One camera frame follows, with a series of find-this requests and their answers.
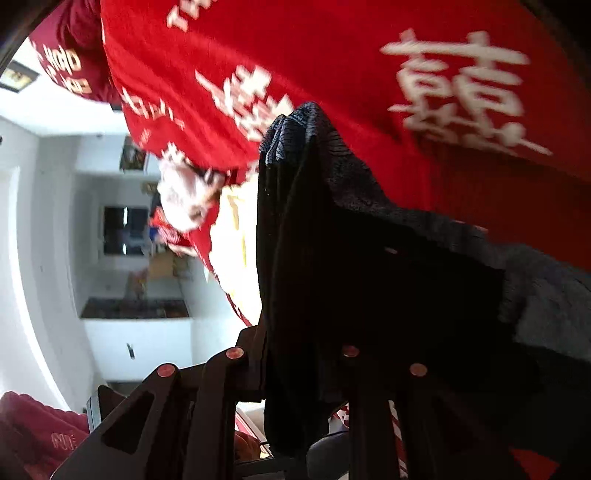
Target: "window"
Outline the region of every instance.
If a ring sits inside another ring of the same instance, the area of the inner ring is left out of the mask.
[[[148,246],[148,209],[105,207],[103,252],[105,255],[143,255]]]

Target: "round bolt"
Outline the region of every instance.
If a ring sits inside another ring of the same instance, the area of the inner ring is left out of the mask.
[[[230,360],[237,360],[244,355],[244,350],[242,350],[239,346],[233,346],[226,351],[226,356]]]
[[[176,370],[176,367],[172,364],[160,365],[158,367],[158,376],[162,377],[162,378],[170,377],[174,373],[175,370]]]
[[[347,358],[355,358],[359,355],[359,349],[353,345],[345,345],[343,347],[343,355]]]
[[[423,364],[412,364],[410,366],[410,372],[415,377],[424,377],[427,375],[427,367]]]

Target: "ceiling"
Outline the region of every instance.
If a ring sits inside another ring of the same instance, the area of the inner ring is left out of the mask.
[[[0,116],[41,137],[128,133],[123,113],[53,83],[28,40],[18,49],[14,60],[40,75],[20,93],[0,89]]]

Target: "framed picture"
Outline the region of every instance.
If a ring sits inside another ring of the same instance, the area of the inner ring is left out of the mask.
[[[119,169],[122,171],[144,171],[146,168],[147,153],[140,149],[131,137],[125,138],[123,152],[121,152],[121,162]]]
[[[37,77],[37,72],[13,60],[0,77],[0,87],[18,93],[37,80]]]

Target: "gray cloth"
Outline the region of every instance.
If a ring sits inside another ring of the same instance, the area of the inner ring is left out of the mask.
[[[591,362],[591,275],[526,245],[493,244],[481,228],[398,207],[316,104],[304,104],[291,117],[298,115],[327,139],[323,177],[338,206],[410,227],[440,247],[504,270],[499,320],[515,326],[515,340]]]

